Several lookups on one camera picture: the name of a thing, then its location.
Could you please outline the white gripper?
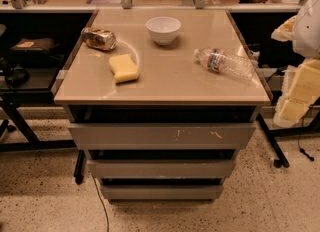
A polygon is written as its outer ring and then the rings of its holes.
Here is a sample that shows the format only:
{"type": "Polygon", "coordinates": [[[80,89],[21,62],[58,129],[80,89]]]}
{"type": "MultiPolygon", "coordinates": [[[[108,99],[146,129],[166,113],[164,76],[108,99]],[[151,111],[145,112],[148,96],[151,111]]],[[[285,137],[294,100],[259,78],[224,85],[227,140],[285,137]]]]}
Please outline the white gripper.
{"type": "Polygon", "coordinates": [[[285,70],[281,91],[273,123],[290,128],[302,119],[320,97],[320,60],[305,59],[298,67],[289,65],[285,70]]]}

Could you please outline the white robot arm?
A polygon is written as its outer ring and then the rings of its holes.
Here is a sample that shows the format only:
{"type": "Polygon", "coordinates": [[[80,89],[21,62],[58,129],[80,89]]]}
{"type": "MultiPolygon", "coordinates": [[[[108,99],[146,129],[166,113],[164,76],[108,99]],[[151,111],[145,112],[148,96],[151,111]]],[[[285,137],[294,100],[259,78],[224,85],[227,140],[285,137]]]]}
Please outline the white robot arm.
{"type": "Polygon", "coordinates": [[[289,128],[320,97],[320,0],[307,0],[295,16],[273,31],[271,38],[291,41],[293,51],[304,57],[300,65],[286,69],[273,117],[275,125],[289,128]]]}

